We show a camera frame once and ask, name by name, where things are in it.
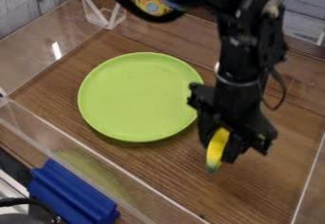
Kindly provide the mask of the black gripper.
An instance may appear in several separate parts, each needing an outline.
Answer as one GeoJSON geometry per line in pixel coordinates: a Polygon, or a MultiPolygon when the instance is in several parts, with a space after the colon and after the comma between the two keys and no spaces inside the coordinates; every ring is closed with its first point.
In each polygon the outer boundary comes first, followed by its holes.
{"type": "Polygon", "coordinates": [[[234,163],[249,148],[267,154],[278,131],[262,113],[262,96],[267,77],[250,86],[231,86],[217,81],[214,86],[190,83],[187,104],[198,115],[198,137],[209,147],[214,132],[230,131],[222,152],[222,161],[234,163]]]}

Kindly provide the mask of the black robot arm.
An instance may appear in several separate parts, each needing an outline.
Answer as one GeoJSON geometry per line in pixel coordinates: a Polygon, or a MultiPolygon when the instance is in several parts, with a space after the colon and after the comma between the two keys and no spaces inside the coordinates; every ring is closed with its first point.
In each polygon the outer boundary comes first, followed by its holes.
{"type": "MultiPolygon", "coordinates": [[[[138,18],[167,23],[192,7],[206,7],[217,20],[221,42],[215,85],[188,85],[187,104],[198,115],[199,140],[206,164],[233,163],[249,149],[266,154],[278,132],[262,114],[267,80],[282,83],[275,65],[286,59],[283,0],[162,0],[171,12],[154,16],[131,0],[115,0],[138,18]]],[[[277,110],[281,105],[267,105],[277,110]]]]}

